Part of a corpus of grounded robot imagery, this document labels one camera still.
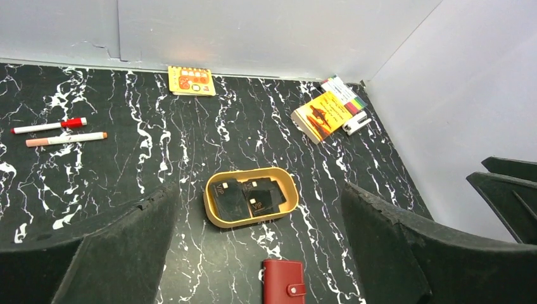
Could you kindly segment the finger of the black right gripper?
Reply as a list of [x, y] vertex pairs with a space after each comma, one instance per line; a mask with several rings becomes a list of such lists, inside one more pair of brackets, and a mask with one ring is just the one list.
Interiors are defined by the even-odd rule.
[[481, 163], [490, 173], [536, 182], [536, 162], [490, 156]]
[[518, 243], [536, 244], [535, 182], [484, 172], [466, 179]]

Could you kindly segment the black VIP card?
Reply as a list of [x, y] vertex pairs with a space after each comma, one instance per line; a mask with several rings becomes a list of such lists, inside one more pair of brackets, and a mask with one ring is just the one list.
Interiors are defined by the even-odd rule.
[[210, 192], [221, 220], [235, 222], [251, 217], [241, 182], [236, 179], [212, 182]]
[[287, 201], [279, 183], [269, 177], [249, 179], [242, 187], [254, 217], [279, 213], [279, 206]]

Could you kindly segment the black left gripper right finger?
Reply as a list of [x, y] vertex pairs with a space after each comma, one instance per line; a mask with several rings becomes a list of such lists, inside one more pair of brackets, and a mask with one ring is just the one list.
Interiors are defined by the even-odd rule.
[[367, 303], [535, 303], [536, 246], [462, 232], [350, 182], [344, 226]]

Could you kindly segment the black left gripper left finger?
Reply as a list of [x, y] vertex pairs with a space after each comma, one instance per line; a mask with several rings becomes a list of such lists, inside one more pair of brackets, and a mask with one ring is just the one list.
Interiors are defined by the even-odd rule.
[[166, 183], [23, 243], [1, 245], [2, 303], [153, 303], [177, 221]]

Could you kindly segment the red leather card holder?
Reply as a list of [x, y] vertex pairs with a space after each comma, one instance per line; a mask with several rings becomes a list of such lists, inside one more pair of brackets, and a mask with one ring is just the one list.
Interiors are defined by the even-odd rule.
[[305, 304], [303, 264], [296, 260], [263, 261], [263, 303]]

